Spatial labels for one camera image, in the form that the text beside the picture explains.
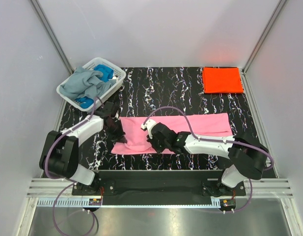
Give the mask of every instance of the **laundry basket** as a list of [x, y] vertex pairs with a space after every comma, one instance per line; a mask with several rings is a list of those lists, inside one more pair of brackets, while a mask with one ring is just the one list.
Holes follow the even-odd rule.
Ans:
[[[113, 69], [113, 75], [117, 75], [118, 76], [118, 81], [108, 90], [106, 91], [101, 97], [100, 99], [102, 100], [102, 102], [105, 102], [109, 97], [112, 96], [112, 94], [114, 94], [123, 84], [123, 80], [126, 76], [126, 73], [124, 70], [122, 70], [120, 67], [114, 65], [113, 63], [105, 60], [105, 59], [102, 59], [102, 58], [94, 58], [92, 59], [90, 62], [88, 62], [86, 65], [83, 66], [84, 69], [87, 69], [87, 70], [93, 70], [93, 68], [95, 68], [97, 65], [105, 65], [105, 66], [108, 66], [110, 67], [111, 69]], [[82, 112], [91, 112], [92, 111], [92, 108], [93, 108], [93, 104], [91, 106], [89, 106], [88, 108], [81, 108], [80, 107], [80, 103], [79, 102], [76, 102], [76, 101], [73, 101], [71, 99], [69, 99], [68, 97], [64, 96], [63, 94], [60, 93], [59, 91], [59, 87], [66, 83], [68, 81], [69, 77], [63, 82], [61, 83], [59, 86], [57, 86], [56, 88], [56, 91], [57, 93], [63, 98], [65, 99], [67, 102], [69, 102], [70, 104], [72, 104], [74, 107], [76, 107], [77, 109], [81, 110]], [[101, 106], [101, 102], [99, 100], [96, 101], [96, 109], [98, 107]]]

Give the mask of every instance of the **white wall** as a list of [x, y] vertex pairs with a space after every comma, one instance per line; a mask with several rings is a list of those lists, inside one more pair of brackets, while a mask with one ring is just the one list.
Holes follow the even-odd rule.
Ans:
[[68, 77], [28, 0], [0, 0], [0, 236], [15, 234]]
[[303, 0], [289, 1], [248, 79], [277, 161], [303, 221]]
[[278, 0], [39, 0], [73, 66], [243, 67]]

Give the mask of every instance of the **pink cloth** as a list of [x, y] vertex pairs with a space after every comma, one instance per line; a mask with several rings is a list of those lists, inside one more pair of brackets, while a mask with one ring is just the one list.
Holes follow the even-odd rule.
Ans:
[[[190, 120], [195, 134], [219, 137], [232, 135], [227, 113], [191, 115], [187, 118]], [[151, 144], [147, 142], [148, 132], [140, 128], [145, 119], [146, 117], [121, 117], [127, 143], [116, 143], [111, 153], [124, 155], [156, 153]], [[190, 130], [183, 116], [151, 117], [151, 119], [165, 124], [175, 132]], [[168, 149], [165, 149], [162, 153], [173, 154]]]

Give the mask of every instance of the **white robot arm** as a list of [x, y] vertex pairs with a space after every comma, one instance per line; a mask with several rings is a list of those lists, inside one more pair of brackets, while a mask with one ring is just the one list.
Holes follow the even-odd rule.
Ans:
[[[230, 141], [238, 140], [268, 152], [257, 139], [250, 137], [246, 133], [242, 136], [235, 137], [196, 135], [198, 137], [197, 139], [190, 132], [175, 133], [164, 124], [156, 123], [152, 119], [142, 124], [141, 128], [148, 131], [147, 140], [157, 153], [161, 153], [167, 148], [177, 154], [205, 153], [230, 159], [233, 165], [224, 170], [217, 186], [215, 186], [215, 194], [212, 194], [215, 197], [230, 192], [238, 183], [247, 178], [260, 179], [266, 167], [266, 155], [253, 149], [230, 143]], [[217, 142], [202, 141], [199, 139], [216, 140]]]
[[[71, 133], [67, 134], [54, 148], [48, 161], [48, 169], [61, 177], [72, 179], [91, 189], [97, 189], [99, 178], [96, 178], [95, 172], [83, 167], [78, 163], [79, 146], [95, 133], [105, 129], [109, 138], [115, 142], [126, 143], [125, 133], [119, 119], [119, 107], [113, 103], [107, 102], [104, 109], [96, 111], [88, 122], [81, 127], [76, 128], [79, 124], [71, 127]], [[205, 137], [219, 140], [222, 142], [207, 142], [196, 139], [190, 132], [175, 133], [162, 123], [156, 123], [150, 119], [142, 129], [148, 131], [147, 141], [151, 143], [152, 148], [157, 153], [164, 149], [169, 149], [177, 154], [212, 154], [229, 158], [233, 165], [224, 170], [217, 186], [207, 186], [212, 196], [221, 196], [229, 194], [231, 189], [246, 178], [260, 179], [266, 164], [266, 155], [229, 143], [228, 141], [239, 140], [254, 146], [263, 147], [258, 140], [251, 137]], [[62, 135], [61, 132], [51, 131], [46, 138], [43, 152], [40, 159], [40, 168], [44, 169], [47, 153], [55, 140]]]

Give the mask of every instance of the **folded orange towel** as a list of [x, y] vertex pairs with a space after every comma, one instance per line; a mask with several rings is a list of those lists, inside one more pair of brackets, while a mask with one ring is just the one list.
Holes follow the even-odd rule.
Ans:
[[202, 71], [205, 93], [243, 93], [238, 68], [210, 68]]

